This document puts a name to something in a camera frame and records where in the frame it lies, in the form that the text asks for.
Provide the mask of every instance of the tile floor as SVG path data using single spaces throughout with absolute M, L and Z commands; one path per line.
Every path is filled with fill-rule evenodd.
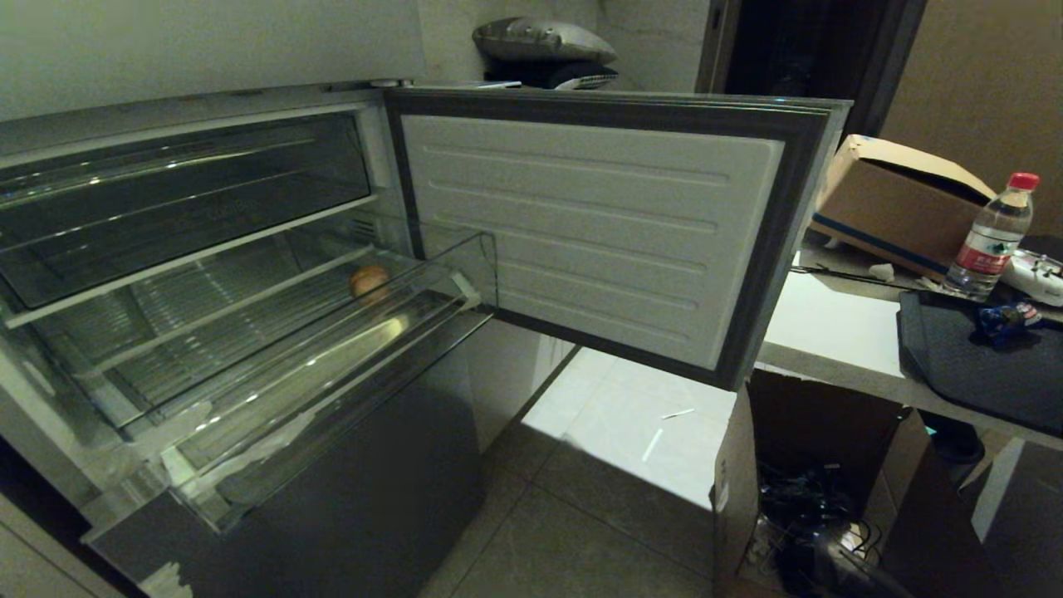
M 421 598 L 711 596 L 733 403 L 581 349 L 485 455 L 487 500 Z

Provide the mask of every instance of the open freezer door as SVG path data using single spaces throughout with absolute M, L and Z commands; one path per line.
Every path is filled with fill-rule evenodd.
M 848 108 L 584 91 L 385 98 L 409 215 L 495 235 L 499 318 L 727 390 L 753 369 Z

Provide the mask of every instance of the freezer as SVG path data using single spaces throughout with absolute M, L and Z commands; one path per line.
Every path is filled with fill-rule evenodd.
M 2 122 L 0 433 L 141 587 L 416 594 L 480 499 L 476 331 L 737 389 L 846 109 L 359 85 Z

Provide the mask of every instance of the refrigerator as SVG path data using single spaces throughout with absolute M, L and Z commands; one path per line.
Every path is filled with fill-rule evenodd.
M 739 389 L 847 110 L 417 86 L 415 2 L 105 4 L 3 58 L 0 434 L 151 596 L 416 595 L 492 319 Z

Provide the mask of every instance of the plastic water bottle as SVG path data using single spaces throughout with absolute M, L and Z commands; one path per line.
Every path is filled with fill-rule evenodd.
M 946 292 L 981 304 L 993 291 L 1011 254 L 1033 219 L 1033 189 L 1041 177 L 1015 172 L 1008 188 L 975 218 L 960 253 L 942 285 Z

